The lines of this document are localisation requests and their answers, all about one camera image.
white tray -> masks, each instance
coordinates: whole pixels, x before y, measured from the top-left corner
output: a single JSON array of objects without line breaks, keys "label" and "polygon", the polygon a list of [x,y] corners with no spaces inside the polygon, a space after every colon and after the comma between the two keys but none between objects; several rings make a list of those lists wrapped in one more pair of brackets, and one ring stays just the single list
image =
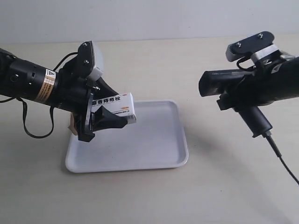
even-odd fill
[{"label": "white tray", "polygon": [[188,160],[178,106],[169,100],[136,101],[137,123],[96,132],[89,143],[72,135],[65,159],[73,173],[176,168]]}]

white wall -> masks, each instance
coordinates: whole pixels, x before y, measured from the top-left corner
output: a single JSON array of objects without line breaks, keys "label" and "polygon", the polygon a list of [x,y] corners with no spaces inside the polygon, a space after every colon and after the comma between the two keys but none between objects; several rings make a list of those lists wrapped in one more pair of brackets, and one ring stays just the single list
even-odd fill
[{"label": "white wall", "polygon": [[0,43],[299,33],[298,0],[1,0]]}]

beige tabletop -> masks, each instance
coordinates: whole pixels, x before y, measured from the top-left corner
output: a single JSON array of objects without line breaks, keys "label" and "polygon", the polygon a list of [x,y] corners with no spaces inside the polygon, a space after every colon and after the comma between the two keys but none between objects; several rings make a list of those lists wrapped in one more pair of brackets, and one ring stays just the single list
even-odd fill
[{"label": "beige tabletop", "polygon": [[[69,113],[55,110],[43,140],[22,128],[22,105],[0,109],[1,224],[290,224],[299,222],[299,188],[262,137],[253,139],[232,109],[202,98],[205,70],[236,68],[225,58],[234,38],[100,42],[104,79],[136,100],[173,99],[181,110],[189,161],[176,169],[74,175],[64,166]],[[299,53],[299,35],[275,43]],[[0,45],[54,68],[79,43]],[[286,163],[299,176],[299,99],[263,107]],[[49,108],[29,103],[31,132],[50,129]]]}]

robotic arm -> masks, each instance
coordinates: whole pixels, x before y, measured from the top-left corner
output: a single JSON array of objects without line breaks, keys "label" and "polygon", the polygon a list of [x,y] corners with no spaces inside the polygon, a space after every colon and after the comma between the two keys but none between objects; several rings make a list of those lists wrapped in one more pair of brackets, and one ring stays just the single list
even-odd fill
[{"label": "robotic arm", "polygon": [[[295,58],[273,44],[274,35],[261,32],[230,44],[226,51],[229,62],[237,60],[236,70],[206,71],[199,81],[201,96],[220,95],[217,100],[220,110],[233,108],[238,112],[253,133],[268,140],[277,157],[293,177],[271,137],[272,125],[258,106],[274,101],[299,97],[299,57]],[[241,67],[251,60],[253,66]]]},{"label": "robotic arm", "polygon": [[[59,72],[56,68],[69,56]],[[70,111],[74,115],[78,139],[90,142],[94,131],[123,128],[128,122],[103,106],[91,111],[93,100],[117,95],[102,79],[103,57],[92,41],[84,42],[77,52],[68,54],[54,70],[17,58],[0,49],[0,94],[10,97],[2,103],[17,99],[23,103],[25,132],[34,138],[49,136],[54,129],[53,110]],[[26,128],[27,103],[23,99],[50,106],[52,130],[45,136],[32,135]]]}]

table surface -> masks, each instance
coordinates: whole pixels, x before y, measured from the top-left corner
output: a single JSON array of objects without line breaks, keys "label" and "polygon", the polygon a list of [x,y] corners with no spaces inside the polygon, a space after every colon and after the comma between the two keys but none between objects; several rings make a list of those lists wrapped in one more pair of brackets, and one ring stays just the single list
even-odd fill
[{"label": "table surface", "polygon": [[[107,83],[136,100],[173,99],[181,110],[189,161],[176,169],[75,175],[64,165],[69,113],[55,110],[55,131],[43,140],[22,128],[22,105],[0,110],[0,223],[3,224],[290,224],[299,222],[299,189],[262,137],[217,97],[202,98],[205,70],[236,68],[226,46],[243,37],[100,42]],[[299,52],[299,35],[275,43]],[[79,43],[0,45],[53,68]],[[29,103],[31,132],[50,129],[48,107]],[[273,138],[299,176],[299,100],[262,107]]]}]

